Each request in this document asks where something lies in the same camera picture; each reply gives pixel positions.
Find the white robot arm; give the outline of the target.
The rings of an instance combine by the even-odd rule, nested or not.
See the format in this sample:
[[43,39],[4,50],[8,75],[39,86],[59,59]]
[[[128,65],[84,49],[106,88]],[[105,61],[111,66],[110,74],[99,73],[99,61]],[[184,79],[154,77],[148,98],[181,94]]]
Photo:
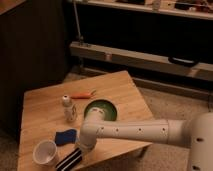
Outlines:
[[77,146],[94,149],[98,138],[126,139],[189,148],[187,171],[213,171],[213,112],[192,120],[105,121],[92,112],[80,128]]

